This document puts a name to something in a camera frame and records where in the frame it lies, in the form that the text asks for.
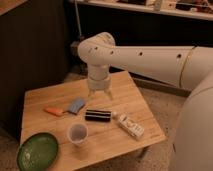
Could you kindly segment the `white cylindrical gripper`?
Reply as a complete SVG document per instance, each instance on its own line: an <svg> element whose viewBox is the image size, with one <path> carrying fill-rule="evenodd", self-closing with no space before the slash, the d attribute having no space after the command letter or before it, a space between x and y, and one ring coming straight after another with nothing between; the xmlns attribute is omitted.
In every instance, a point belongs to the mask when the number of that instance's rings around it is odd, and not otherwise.
<svg viewBox="0 0 213 171"><path fill-rule="evenodd" d="M88 65L88 97L92 97L95 91L105 90L110 100L113 100L110 89L110 74L108 65Z"/></svg>

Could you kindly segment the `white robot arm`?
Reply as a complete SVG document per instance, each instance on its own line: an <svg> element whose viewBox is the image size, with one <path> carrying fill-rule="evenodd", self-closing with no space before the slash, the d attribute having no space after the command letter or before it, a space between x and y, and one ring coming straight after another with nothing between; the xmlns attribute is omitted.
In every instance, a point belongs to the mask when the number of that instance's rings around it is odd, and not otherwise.
<svg viewBox="0 0 213 171"><path fill-rule="evenodd" d="M78 45L91 90L109 87L111 66L188 90L180 112L169 171L213 171L213 48L117 46L102 32Z"/></svg>

